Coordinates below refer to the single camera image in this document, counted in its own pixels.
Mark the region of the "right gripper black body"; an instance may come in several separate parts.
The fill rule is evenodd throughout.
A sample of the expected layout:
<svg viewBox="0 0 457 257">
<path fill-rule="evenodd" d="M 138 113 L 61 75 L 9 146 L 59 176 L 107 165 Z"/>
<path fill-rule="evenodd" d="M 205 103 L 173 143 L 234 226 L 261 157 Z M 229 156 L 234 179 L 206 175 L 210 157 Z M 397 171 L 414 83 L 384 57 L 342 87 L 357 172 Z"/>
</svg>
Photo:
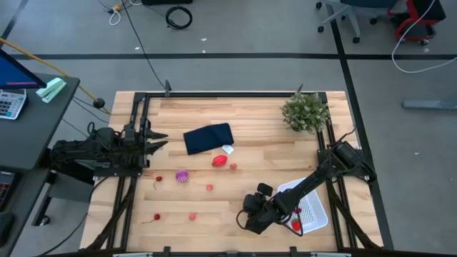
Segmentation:
<svg viewBox="0 0 457 257">
<path fill-rule="evenodd" d="M 248 215 L 243 229 L 256 234 L 263 233 L 272 223 L 280 222 L 285 216 L 274 202 L 267 200 L 262 193 L 246 195 L 242 211 Z"/>
</svg>

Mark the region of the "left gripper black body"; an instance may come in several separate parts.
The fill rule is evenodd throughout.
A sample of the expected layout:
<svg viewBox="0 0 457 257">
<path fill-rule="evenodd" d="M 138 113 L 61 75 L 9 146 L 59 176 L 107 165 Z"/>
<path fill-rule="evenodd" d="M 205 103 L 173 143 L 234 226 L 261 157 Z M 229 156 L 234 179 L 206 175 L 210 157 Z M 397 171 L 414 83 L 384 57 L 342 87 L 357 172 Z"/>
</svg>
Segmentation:
<svg viewBox="0 0 457 257">
<path fill-rule="evenodd" d="M 147 140 L 144 138 L 143 131 L 141 129 L 137 131 L 134 125 L 127 124 L 124 126 L 123 133 L 123 147 L 129 154 L 129 163 L 133 166 L 147 168 L 149 166 L 145 147 Z"/>
</svg>

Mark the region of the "white perforated plastic basket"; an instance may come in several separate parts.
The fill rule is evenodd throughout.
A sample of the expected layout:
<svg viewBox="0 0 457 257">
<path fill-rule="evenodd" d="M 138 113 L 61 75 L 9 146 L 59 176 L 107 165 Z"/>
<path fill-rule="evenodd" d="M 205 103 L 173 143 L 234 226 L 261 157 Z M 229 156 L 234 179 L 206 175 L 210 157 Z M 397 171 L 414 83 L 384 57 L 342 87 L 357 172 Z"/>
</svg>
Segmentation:
<svg viewBox="0 0 457 257">
<path fill-rule="evenodd" d="M 292 213 L 287 226 L 291 228 L 291 221 L 297 218 L 301 222 L 303 233 L 309 233 L 328 224 L 328 217 L 316 190 L 305 195 L 299 202 L 300 214 Z"/>
</svg>

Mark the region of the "folded navy cloth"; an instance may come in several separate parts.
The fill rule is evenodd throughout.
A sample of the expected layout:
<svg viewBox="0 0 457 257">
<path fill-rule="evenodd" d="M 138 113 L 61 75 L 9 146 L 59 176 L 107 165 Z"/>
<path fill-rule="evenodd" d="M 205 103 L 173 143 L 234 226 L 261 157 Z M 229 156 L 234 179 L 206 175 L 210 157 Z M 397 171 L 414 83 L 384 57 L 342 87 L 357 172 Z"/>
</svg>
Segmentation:
<svg viewBox="0 0 457 257">
<path fill-rule="evenodd" d="M 188 155 L 194 155 L 234 143 L 228 123 L 214 124 L 184 133 Z"/>
</svg>

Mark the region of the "black desk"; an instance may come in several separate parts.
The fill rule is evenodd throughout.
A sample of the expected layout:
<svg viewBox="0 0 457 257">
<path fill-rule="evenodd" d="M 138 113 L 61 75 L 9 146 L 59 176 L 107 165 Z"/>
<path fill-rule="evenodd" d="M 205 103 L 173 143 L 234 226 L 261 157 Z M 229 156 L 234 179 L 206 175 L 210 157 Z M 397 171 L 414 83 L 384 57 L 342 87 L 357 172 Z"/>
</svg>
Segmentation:
<svg viewBox="0 0 457 257">
<path fill-rule="evenodd" d="M 65 88 L 50 103 L 29 89 L 28 105 L 21 115 L 13 121 L 0 119 L 0 171 L 19 175 L 3 209 L 14 216 L 14 222 L 0 257 L 10 256 L 49 176 L 50 170 L 39 162 L 80 84 L 76 77 L 64 80 Z"/>
</svg>

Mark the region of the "mint green stapler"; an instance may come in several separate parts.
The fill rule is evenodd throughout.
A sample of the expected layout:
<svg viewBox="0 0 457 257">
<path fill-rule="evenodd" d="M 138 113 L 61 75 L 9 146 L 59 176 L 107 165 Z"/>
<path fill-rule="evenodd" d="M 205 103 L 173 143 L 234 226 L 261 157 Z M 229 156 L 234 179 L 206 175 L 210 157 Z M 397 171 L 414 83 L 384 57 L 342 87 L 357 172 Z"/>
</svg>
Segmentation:
<svg viewBox="0 0 457 257">
<path fill-rule="evenodd" d="M 44 103 L 48 104 L 65 86 L 66 82 L 63 79 L 55 78 L 48 82 L 44 89 L 37 90 L 36 95 L 39 96 Z"/>
</svg>

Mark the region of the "green potted plant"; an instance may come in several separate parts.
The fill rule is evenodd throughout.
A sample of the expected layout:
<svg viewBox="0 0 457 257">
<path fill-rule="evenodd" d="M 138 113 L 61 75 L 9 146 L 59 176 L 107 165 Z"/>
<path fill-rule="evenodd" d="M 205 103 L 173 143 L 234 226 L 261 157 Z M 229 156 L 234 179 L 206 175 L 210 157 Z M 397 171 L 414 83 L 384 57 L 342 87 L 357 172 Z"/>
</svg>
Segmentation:
<svg viewBox="0 0 457 257">
<path fill-rule="evenodd" d="M 290 129 L 311 134 L 322 131 L 330 116 L 326 104 L 317 94 L 295 93 L 280 110 Z"/>
</svg>

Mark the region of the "grey desk calculator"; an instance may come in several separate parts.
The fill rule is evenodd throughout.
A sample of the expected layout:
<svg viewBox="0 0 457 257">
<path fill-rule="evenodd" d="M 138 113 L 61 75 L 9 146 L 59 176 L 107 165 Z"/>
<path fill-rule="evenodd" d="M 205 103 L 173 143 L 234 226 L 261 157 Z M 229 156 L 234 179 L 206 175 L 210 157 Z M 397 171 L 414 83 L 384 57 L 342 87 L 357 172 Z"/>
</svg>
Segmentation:
<svg viewBox="0 0 457 257">
<path fill-rule="evenodd" d="M 0 89 L 0 119 L 16 120 L 27 101 L 25 89 Z"/>
</svg>

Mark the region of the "black box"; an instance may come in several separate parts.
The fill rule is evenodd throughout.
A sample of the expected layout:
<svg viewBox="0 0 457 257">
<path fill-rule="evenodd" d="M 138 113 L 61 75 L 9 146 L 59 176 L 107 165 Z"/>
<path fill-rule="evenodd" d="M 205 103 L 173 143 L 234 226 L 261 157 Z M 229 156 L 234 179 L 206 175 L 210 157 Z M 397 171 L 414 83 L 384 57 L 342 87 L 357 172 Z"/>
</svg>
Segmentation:
<svg viewBox="0 0 457 257">
<path fill-rule="evenodd" d="M 178 4 L 192 4 L 194 0 L 141 0 L 141 3 L 147 6 L 153 5 L 178 5 Z"/>
</svg>

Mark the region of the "black keyboard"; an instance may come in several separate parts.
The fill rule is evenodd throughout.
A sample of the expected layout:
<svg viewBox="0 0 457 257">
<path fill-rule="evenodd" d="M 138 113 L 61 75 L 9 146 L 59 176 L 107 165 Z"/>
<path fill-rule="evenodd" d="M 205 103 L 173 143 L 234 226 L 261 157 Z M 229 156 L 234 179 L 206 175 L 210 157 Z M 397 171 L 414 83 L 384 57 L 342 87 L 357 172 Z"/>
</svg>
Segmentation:
<svg viewBox="0 0 457 257">
<path fill-rule="evenodd" d="M 0 211 L 5 207 L 15 180 L 15 173 L 0 171 Z"/>
</svg>

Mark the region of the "computer monitor blue screen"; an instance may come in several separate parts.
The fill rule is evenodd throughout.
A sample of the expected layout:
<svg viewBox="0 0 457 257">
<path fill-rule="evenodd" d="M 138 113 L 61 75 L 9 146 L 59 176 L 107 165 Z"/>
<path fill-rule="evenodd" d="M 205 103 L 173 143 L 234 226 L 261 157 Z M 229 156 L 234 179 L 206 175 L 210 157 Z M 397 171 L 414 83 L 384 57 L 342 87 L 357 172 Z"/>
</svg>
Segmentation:
<svg viewBox="0 0 457 257">
<path fill-rule="evenodd" d="M 46 87 L 38 76 L 0 49 L 0 89 L 42 89 Z"/>
</svg>

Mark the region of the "grey table foot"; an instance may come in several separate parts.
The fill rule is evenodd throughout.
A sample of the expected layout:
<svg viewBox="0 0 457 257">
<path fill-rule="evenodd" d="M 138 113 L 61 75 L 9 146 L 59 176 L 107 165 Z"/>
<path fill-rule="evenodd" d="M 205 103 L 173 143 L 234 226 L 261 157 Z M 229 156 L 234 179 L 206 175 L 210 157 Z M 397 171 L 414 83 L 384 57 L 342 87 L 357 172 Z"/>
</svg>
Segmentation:
<svg viewBox="0 0 457 257">
<path fill-rule="evenodd" d="M 457 111 L 457 94 L 440 100 L 403 100 L 401 106 L 405 109 Z"/>
</svg>

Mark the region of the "grey office chair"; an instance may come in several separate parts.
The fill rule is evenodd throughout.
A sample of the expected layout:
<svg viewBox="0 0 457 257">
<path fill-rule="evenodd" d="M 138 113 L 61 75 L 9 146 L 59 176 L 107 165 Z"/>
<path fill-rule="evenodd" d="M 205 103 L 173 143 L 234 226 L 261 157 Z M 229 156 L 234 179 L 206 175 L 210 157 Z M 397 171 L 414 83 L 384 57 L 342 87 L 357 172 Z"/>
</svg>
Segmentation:
<svg viewBox="0 0 457 257">
<path fill-rule="evenodd" d="M 324 24 L 337 18 L 341 18 L 342 20 L 348 18 L 355 32 L 353 43 L 358 44 L 360 42 L 361 31 L 356 13 L 365 14 L 370 18 L 369 23 L 374 25 L 377 23 L 379 17 L 387 16 L 388 10 L 394 7 L 397 2 L 398 0 L 318 0 L 316 2 L 316 10 L 320 10 L 325 4 L 327 7 L 332 8 L 333 13 L 321 22 L 317 31 L 321 34 L 324 31 Z"/>
</svg>

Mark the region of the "red cart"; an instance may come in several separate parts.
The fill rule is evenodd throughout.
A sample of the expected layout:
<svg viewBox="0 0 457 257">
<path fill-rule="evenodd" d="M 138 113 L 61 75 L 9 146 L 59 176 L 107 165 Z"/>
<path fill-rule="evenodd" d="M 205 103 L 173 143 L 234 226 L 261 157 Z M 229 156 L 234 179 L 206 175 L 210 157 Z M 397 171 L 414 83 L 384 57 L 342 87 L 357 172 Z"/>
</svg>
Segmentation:
<svg viewBox="0 0 457 257">
<path fill-rule="evenodd" d="M 434 26 L 446 18 L 440 0 L 406 0 L 405 12 L 388 9 L 391 22 L 395 25 L 394 36 L 400 44 L 417 41 L 425 46 L 436 35 Z"/>
</svg>

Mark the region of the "black metal table frame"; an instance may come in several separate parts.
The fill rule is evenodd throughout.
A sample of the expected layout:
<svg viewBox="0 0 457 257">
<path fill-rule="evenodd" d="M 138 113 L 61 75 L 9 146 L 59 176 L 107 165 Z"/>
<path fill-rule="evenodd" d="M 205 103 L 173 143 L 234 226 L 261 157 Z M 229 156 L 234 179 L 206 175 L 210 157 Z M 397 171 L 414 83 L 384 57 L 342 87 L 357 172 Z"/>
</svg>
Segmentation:
<svg viewBox="0 0 457 257">
<path fill-rule="evenodd" d="M 209 257 L 290 256 L 309 251 L 331 252 L 337 240 L 350 246 L 348 228 L 341 216 L 330 218 L 323 228 L 304 236 L 272 225 L 260 235 L 244 231 L 241 212 L 246 194 L 259 183 L 274 188 L 311 174 L 317 167 L 317 151 L 340 137 L 358 147 L 352 132 L 351 111 L 342 91 L 325 94 L 331 125 L 322 134 L 297 133 L 283 122 L 280 107 L 287 92 L 173 93 L 165 98 L 153 93 L 148 107 L 152 129 L 167 134 L 168 143 L 150 157 L 151 165 L 136 184 L 130 221 L 120 221 L 114 236 L 127 250 L 170 257 L 205 254 Z M 215 168 L 217 148 L 190 156 L 183 134 L 211 124 L 228 123 L 234 138 L 229 166 Z M 186 169 L 189 180 L 179 183 L 176 172 Z M 162 181 L 153 183 L 157 176 Z M 207 191 L 211 184 L 213 191 Z M 158 221 L 151 220 L 155 213 Z M 196 218 L 189 220 L 189 214 Z"/>
</svg>

